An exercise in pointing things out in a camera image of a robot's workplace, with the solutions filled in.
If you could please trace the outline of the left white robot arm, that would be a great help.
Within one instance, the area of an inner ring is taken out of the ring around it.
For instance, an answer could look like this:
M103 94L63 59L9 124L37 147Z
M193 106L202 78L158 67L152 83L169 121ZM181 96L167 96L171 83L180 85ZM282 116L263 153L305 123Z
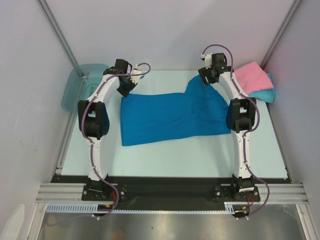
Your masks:
M107 105L114 94L119 92L123 97L137 86L143 73L133 68L127 60L117 59L114 66L107 68L96 90L77 104L78 125L89 149L90 171L83 187L83 201L106 201L115 196L111 184L106 184L108 173L102 170L102 143L110 130Z

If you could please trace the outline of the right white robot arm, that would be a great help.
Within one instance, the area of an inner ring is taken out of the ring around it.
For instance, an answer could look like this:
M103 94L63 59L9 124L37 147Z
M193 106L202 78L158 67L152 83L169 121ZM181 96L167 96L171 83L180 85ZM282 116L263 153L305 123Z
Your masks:
M226 126L233 139L235 171L229 187L215 188L216 201L259 202L261 198L250 161L250 134L255 130L257 101L244 92L224 53L202 53L201 60L204 67L198 73L203 84L220 84L229 99Z

